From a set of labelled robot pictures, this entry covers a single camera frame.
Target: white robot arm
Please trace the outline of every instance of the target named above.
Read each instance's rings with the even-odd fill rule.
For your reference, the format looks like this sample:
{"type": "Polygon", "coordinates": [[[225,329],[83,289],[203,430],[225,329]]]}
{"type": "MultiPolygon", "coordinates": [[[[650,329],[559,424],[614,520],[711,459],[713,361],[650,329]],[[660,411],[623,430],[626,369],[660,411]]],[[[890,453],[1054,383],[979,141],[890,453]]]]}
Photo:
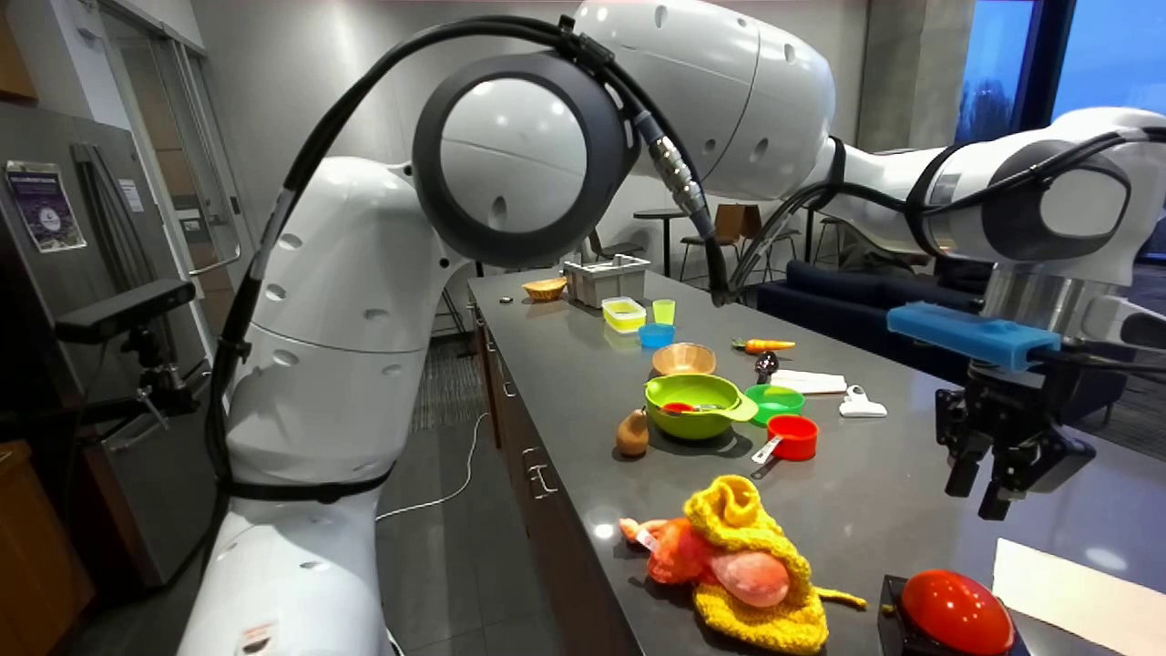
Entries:
{"type": "Polygon", "coordinates": [[[1077,117],[971,145],[931,170],[933,152],[841,151],[828,137],[831,106],[831,71],[810,45],[713,4],[597,0],[560,24],[468,17],[375,63],[301,145],[218,344],[209,450],[222,524],[184,654],[394,654],[378,617],[375,496],[409,437],[441,289],[462,259],[547,267],[566,254],[600,218],[638,145],[706,237],[713,290],[724,290],[724,267],[703,188],[790,208],[825,188],[878,188],[839,192],[831,212],[890,246],[990,261],[1037,261],[1037,237],[1028,237],[1047,230],[1058,261],[1037,267],[1101,286],[1130,277],[1130,246],[1164,205],[1164,152],[1137,145],[1147,128],[1164,133],[1147,113],[1077,117]],[[521,38],[552,52],[448,75],[422,108],[412,170],[323,159],[384,72],[456,38],[521,38]],[[1098,133],[1135,141],[1047,192],[1001,197],[1037,205],[1020,230],[1033,253],[997,242],[1009,208],[961,208],[997,174],[1024,174],[1024,152],[1098,133]],[[883,205],[910,202],[920,178],[931,178],[922,205],[950,212],[922,212],[910,230],[883,205]],[[1093,218],[1077,224],[1074,205],[1098,208],[1093,218]]]}

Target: stainless steel refrigerator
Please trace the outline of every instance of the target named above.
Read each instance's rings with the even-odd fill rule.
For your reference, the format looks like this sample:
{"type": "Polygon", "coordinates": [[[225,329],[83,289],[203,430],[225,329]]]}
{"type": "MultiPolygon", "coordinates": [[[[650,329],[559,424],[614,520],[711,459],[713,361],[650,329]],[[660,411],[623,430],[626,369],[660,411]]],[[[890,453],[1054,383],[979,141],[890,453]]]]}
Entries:
{"type": "MultiPolygon", "coordinates": [[[[0,437],[29,442],[99,595],[160,586],[210,520],[203,411],[150,411],[119,338],[54,338],[80,308],[184,280],[130,136],[0,103],[0,227],[0,437]]],[[[194,310],[145,333],[198,391],[194,310]]]]}

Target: yellow toy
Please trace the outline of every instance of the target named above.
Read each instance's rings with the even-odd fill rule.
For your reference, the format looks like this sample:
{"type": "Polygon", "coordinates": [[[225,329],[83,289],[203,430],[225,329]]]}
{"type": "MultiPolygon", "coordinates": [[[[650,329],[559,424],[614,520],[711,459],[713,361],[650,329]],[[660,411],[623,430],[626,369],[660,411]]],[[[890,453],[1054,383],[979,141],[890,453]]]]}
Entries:
{"type": "Polygon", "coordinates": [[[754,480],[735,474],[689,496],[685,519],[621,520],[621,531],[654,549],[654,582],[695,582],[695,617],[757,650],[819,654],[828,646],[825,603],[869,608],[864,597],[814,586],[810,563],[765,515],[754,480]]]}

